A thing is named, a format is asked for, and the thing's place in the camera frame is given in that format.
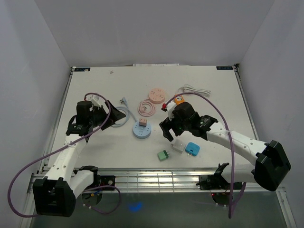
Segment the pink brown charger plug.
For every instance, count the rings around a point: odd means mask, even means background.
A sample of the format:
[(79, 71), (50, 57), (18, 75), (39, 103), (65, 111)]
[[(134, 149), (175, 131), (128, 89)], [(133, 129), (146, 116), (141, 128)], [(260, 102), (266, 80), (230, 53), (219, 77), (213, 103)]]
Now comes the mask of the pink brown charger plug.
[(147, 119), (146, 118), (140, 118), (138, 120), (138, 123), (140, 126), (146, 127), (147, 126)]

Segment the green charger plug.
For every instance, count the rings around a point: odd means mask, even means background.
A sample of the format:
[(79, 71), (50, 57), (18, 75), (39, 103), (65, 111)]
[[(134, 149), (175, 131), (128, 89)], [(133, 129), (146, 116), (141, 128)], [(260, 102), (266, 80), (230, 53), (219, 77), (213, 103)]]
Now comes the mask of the green charger plug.
[(169, 158), (169, 154), (166, 150), (157, 153), (159, 161), (164, 161)]

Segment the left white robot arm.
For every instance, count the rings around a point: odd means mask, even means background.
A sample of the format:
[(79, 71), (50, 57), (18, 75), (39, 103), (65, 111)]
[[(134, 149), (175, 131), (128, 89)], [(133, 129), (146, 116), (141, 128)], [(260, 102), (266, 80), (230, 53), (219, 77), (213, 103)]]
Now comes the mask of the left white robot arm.
[(95, 190), (101, 184), (98, 168), (75, 164), (97, 127), (105, 130), (126, 117), (106, 101), (109, 112), (91, 101), (80, 101), (76, 115), (68, 122), (64, 150), (59, 152), (54, 164), (42, 179), (33, 184), (36, 212), (39, 215), (69, 217), (74, 212), (76, 199), (85, 189)]

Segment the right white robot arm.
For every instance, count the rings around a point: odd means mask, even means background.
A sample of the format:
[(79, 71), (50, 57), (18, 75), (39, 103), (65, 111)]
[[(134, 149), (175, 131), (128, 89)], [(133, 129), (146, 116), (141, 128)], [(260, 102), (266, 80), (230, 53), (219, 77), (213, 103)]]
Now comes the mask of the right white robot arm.
[(291, 169), (283, 146), (275, 140), (266, 143), (229, 131), (217, 119), (200, 116), (188, 102), (163, 104), (162, 110), (168, 117), (160, 123), (160, 128), (170, 142), (173, 141), (170, 130), (176, 136), (187, 131), (195, 137), (233, 149), (248, 161), (234, 169), (231, 163), (220, 164), (213, 175), (200, 181), (204, 189), (225, 189), (231, 183), (251, 182), (265, 190), (276, 191)]

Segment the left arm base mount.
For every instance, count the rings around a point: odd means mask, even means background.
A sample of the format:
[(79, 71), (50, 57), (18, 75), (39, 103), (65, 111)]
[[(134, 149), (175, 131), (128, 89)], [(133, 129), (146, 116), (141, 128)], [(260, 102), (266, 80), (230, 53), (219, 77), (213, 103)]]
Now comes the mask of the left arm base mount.
[(83, 180), (76, 178), (76, 181), (80, 181), (80, 183), (76, 183), (76, 186), (73, 187), (73, 190), (83, 192), (86, 189), (95, 188), (96, 190), (114, 190), (116, 177), (113, 175), (96, 175), (96, 176), (88, 176)]

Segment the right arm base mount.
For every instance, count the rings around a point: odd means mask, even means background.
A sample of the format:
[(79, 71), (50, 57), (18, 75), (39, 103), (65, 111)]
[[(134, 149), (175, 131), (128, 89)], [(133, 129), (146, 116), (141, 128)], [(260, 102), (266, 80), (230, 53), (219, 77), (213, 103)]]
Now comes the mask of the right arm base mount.
[[(219, 163), (213, 174), (200, 175), (196, 186), (199, 186), (200, 190), (229, 190), (232, 175), (230, 166), (228, 162)], [(242, 188), (243, 181), (246, 179), (246, 168), (245, 165), (240, 165), (234, 170), (233, 190), (240, 190)]]

